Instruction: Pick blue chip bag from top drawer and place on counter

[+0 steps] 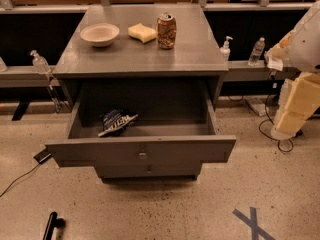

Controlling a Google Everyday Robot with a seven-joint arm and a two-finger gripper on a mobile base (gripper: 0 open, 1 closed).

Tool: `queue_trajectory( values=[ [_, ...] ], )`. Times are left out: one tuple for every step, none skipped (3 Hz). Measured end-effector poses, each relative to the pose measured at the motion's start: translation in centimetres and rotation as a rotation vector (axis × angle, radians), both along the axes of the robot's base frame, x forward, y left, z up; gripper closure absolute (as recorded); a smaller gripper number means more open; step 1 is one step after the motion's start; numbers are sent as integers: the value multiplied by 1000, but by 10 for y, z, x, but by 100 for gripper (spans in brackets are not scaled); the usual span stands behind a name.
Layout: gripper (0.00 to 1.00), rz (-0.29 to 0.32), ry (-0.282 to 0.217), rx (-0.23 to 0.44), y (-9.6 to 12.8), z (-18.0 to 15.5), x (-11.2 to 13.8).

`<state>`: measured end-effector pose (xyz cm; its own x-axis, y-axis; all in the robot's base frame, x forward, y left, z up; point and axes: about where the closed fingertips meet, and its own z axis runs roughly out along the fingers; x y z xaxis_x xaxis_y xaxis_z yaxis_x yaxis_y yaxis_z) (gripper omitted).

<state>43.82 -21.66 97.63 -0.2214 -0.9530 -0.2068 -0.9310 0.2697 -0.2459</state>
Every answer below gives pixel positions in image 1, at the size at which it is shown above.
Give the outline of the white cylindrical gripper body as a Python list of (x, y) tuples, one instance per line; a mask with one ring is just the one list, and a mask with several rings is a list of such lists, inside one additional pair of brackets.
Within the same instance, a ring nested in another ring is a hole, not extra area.
[(293, 32), (289, 31), (278, 43), (270, 48), (264, 55), (267, 67), (271, 70), (282, 71), (292, 65), (290, 49)]

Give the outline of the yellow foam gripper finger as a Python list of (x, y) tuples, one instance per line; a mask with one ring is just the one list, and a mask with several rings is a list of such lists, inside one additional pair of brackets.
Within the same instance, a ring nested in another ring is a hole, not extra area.
[(309, 118), (320, 107), (320, 75), (302, 73), (282, 85), (279, 106), (284, 111)]
[(294, 137), (306, 121), (287, 112), (278, 111), (271, 128), (271, 136), (276, 140), (286, 140)]

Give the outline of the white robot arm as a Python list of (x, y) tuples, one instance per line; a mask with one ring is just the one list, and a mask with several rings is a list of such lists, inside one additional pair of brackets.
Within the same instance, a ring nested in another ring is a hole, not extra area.
[(271, 129), (273, 138), (290, 139), (320, 107), (320, 1), (267, 51), (265, 58), (269, 69), (281, 71), (288, 64), (300, 71), (297, 78), (286, 79), (281, 87)]

